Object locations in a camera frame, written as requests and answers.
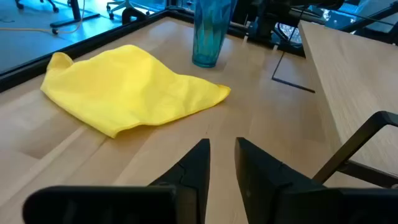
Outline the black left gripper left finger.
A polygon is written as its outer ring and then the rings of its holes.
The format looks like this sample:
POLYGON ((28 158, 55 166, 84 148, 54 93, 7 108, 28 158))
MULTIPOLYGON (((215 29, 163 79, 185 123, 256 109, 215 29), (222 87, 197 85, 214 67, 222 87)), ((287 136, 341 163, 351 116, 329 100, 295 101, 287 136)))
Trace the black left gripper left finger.
POLYGON ((172 221, 164 224, 205 224, 210 184, 210 140, 201 139, 167 172, 150 183, 172 192, 172 221))

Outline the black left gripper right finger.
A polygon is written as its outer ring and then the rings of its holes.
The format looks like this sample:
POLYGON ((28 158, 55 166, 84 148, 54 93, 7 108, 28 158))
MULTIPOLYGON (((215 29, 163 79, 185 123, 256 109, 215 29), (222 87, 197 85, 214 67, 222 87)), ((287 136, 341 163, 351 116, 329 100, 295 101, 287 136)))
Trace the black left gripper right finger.
POLYGON ((234 159, 249 224, 276 224, 278 200, 288 191, 323 188, 245 138, 236 139, 234 159))

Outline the teal glass tumbler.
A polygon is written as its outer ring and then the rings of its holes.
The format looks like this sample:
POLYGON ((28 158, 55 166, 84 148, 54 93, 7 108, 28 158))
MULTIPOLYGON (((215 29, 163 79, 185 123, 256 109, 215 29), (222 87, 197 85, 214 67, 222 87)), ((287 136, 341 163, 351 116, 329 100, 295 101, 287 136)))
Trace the teal glass tumbler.
POLYGON ((216 65, 237 1, 196 1, 192 55, 195 65, 203 68, 216 65))

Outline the yellow cloth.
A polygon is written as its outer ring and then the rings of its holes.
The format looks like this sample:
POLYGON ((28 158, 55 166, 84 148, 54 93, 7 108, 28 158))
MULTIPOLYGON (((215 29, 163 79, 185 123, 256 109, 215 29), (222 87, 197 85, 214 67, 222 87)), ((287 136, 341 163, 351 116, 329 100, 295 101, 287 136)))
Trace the yellow cloth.
POLYGON ((111 138, 136 126, 159 126, 206 110, 231 91, 177 74, 135 45, 79 62, 56 52, 40 89, 66 112, 111 138))

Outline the white office chair base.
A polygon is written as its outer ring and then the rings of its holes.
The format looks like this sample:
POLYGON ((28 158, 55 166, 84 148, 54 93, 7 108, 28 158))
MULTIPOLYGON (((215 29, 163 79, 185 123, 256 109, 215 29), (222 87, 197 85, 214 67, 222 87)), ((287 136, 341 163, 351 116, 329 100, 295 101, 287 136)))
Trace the white office chair base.
POLYGON ((109 18, 111 20, 114 19, 114 11, 118 11, 122 8, 125 8, 128 12, 133 12, 135 13, 135 17, 138 19, 139 17, 147 17, 150 15, 150 12, 142 12, 138 9, 136 9, 133 5, 133 3, 130 2, 130 0, 114 0, 113 2, 107 2, 106 3, 106 10, 109 14, 109 18))

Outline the black desk foot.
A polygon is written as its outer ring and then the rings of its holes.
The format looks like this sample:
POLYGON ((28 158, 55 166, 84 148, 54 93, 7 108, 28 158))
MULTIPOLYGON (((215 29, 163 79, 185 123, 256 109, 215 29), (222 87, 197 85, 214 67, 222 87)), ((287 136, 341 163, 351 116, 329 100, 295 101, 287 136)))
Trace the black desk foot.
POLYGON ((86 11, 84 9, 80 9, 78 0, 67 0, 67 1, 68 5, 72 9, 73 17, 71 19, 67 19, 64 21, 53 22, 50 24, 51 28, 55 29, 63 26, 68 26, 71 24, 76 24, 90 19, 96 19, 100 16, 100 14, 94 12, 89 12, 88 14, 86 14, 86 11))

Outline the black office chair base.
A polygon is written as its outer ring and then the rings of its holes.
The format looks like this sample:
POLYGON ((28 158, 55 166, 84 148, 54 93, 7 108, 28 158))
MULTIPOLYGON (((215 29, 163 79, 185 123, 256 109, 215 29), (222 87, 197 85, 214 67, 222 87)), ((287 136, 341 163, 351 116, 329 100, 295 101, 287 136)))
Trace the black office chair base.
MULTIPOLYGON (((23 10, 24 5, 20 3, 21 0, 14 0, 14 1, 15 1, 15 4, 16 4, 16 7, 19 10, 23 10)), ((39 0, 39 1, 41 3, 44 3, 45 1, 47 1, 49 4, 51 4, 52 10, 53 10, 54 13, 58 13, 59 12, 59 8, 55 5, 55 3, 52 0, 39 0)))

